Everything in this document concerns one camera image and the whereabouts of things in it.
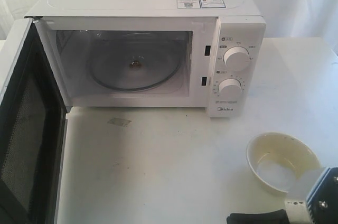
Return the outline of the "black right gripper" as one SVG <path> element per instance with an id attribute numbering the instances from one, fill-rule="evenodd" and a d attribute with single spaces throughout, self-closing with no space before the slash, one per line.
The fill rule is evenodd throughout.
<path id="1" fill-rule="evenodd" d="M 231 213 L 229 223 L 288 223 L 285 210 L 278 210 L 269 213 Z"/>

